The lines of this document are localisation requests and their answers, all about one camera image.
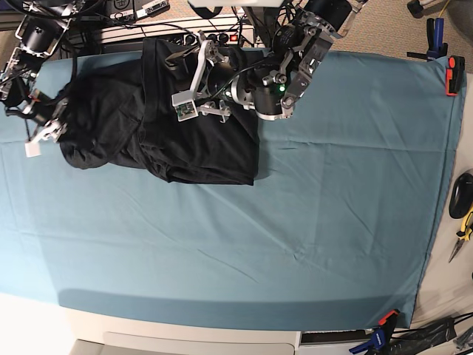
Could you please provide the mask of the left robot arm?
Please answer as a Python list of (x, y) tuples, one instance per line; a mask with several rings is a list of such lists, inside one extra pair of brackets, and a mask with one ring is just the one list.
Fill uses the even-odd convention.
[(218, 115), (226, 122), (230, 104), (252, 110), (266, 121), (292, 116), (313, 74), (336, 39), (345, 37), (365, 1), (307, 1), (271, 36), (268, 54), (253, 63), (231, 60), (203, 35), (197, 68), (184, 97), (172, 103), (179, 121)]

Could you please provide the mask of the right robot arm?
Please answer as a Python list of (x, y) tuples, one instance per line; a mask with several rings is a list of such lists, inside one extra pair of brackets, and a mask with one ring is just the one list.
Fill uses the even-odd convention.
[[(60, 116), (68, 104), (71, 86), (78, 75), (78, 56), (66, 34), (71, 24), (99, 8), (103, 2), (85, 1), (8, 1), (24, 14), (15, 37), (18, 46), (1, 71), (1, 103), (4, 114), (24, 121), (28, 157), (40, 155), (40, 142), (57, 141), (67, 130)], [(51, 98), (35, 88), (42, 66), (62, 45), (72, 53), (69, 83)]]

